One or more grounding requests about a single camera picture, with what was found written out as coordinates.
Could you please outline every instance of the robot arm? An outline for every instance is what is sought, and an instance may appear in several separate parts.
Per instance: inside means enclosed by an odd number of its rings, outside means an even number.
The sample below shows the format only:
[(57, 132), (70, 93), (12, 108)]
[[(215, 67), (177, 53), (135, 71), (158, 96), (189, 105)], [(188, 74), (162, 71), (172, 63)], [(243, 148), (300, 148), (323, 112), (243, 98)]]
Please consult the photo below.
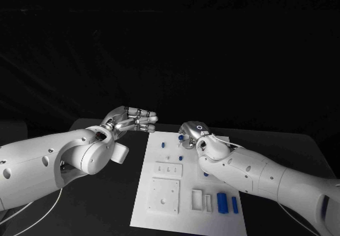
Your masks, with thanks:
[(153, 112), (117, 107), (99, 126), (0, 147), (0, 210), (21, 206), (71, 180), (96, 174), (109, 160), (122, 164), (128, 148), (115, 140), (128, 130), (153, 132)]
[[(295, 171), (259, 153), (241, 147), (231, 149), (210, 133), (201, 122), (181, 125), (185, 135), (184, 148), (195, 146), (201, 170), (234, 187), (240, 192), (276, 201), (292, 209), (311, 223), (322, 236), (338, 235), (338, 222), (325, 218), (328, 201), (340, 205), (340, 180), (323, 179)], [(331, 220), (338, 221), (340, 211), (326, 209)]]

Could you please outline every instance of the dark wall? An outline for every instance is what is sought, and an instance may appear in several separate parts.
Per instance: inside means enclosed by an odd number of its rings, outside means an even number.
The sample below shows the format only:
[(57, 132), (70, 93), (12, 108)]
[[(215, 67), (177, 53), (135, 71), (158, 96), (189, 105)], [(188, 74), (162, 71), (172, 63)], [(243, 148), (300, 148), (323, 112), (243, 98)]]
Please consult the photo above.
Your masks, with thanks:
[(159, 123), (306, 134), (334, 166), (338, 9), (208, 4), (2, 10), (1, 119), (22, 119), (32, 137), (125, 105), (155, 111)]

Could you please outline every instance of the blue object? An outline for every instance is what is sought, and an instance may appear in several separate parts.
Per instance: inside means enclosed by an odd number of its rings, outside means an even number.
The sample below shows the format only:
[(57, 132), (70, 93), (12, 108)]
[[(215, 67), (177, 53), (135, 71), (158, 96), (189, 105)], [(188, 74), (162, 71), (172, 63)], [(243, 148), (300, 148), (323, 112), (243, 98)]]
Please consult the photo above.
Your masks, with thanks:
[(236, 198), (231, 197), (231, 208), (233, 208), (233, 213), (237, 214), (238, 210), (237, 210), (237, 202), (236, 202)]
[(224, 193), (217, 193), (217, 212), (221, 214), (228, 213)]

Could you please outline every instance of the white cable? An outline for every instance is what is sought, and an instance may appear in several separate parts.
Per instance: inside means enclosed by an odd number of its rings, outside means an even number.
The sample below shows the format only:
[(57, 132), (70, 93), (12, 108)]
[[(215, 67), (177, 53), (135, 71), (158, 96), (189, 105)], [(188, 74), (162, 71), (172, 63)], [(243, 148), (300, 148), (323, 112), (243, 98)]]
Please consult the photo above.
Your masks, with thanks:
[(7, 221), (7, 220), (9, 220), (27, 207), (28, 207), (28, 205), (31, 204), (32, 202), (30, 202), (5, 220), (2, 220), (1, 222), (0, 222), (0, 225)]
[(218, 140), (218, 141), (221, 141), (223, 143), (226, 143), (226, 144), (230, 144), (230, 145), (233, 145), (233, 146), (236, 146), (236, 147), (238, 147), (238, 148), (241, 148), (241, 146), (240, 145), (237, 145), (237, 144), (233, 144), (233, 143), (230, 143), (230, 142), (227, 142), (227, 141), (224, 141), (224, 140), (221, 140), (221, 139), (218, 139), (217, 137), (215, 137), (215, 135), (214, 134), (211, 134), (211, 136)]
[[(58, 198), (60, 198), (60, 194), (61, 194), (61, 188), (60, 188), (60, 192), (58, 192), (58, 196), (57, 196), (57, 199), (56, 199), (56, 201), (54, 201), (54, 204), (53, 204), (51, 208), (48, 209), (47, 213), (44, 214), (44, 216), (40, 218), (40, 220), (47, 216), (48, 212), (51, 211), (51, 209), (53, 209), (53, 207), (54, 207), (54, 205), (56, 205), (56, 203), (57, 203), (57, 200), (58, 200)], [(25, 230), (28, 230), (28, 229), (40, 222), (40, 220), (38, 220)]]
[(283, 209), (285, 213), (290, 216), (290, 218), (306, 228), (306, 226), (295, 219), (295, 217), (286, 212), (286, 210)]

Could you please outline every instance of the table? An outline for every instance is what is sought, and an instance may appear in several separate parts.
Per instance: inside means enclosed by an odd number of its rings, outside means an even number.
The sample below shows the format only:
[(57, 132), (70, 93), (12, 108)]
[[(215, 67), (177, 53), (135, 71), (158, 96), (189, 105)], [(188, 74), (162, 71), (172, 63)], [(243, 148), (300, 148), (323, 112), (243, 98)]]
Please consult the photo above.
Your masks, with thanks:
[[(79, 119), (70, 130), (100, 123)], [(177, 132), (179, 125), (155, 124), (155, 129)], [(323, 178), (335, 178), (313, 140), (300, 134), (211, 128), (230, 142), (259, 152), (280, 165)], [(21, 236), (178, 236), (181, 233), (129, 227), (148, 133), (129, 131), (117, 142), (129, 147), (123, 164), (109, 162), (100, 172), (76, 179), (61, 191), (54, 209)], [(25, 229), (44, 215), (57, 198), (48, 194), (14, 217), (4, 236)], [(240, 192), (246, 232), (254, 235), (312, 235), (293, 221), (277, 204)]]

